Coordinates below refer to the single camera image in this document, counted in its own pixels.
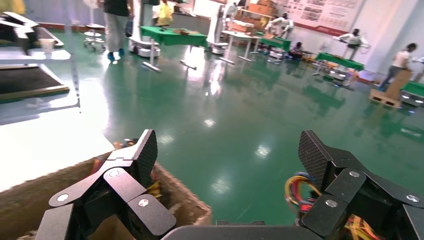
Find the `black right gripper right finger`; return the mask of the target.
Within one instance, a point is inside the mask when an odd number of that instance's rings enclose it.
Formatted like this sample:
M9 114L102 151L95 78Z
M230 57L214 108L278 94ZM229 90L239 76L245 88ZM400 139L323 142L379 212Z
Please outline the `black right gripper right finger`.
M335 240L350 216L363 219L384 240L424 237L424 197L369 171L351 152L325 145L312 130L301 133L298 157L320 197L301 225Z

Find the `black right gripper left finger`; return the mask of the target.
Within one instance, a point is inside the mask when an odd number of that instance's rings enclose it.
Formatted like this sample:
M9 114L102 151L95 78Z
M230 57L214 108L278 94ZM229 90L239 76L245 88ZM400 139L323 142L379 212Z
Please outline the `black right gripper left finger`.
M176 218L147 190L157 157L156 133L146 129L135 145L114 150L95 173L53 195L36 239L86 240L111 216L137 240L161 239Z

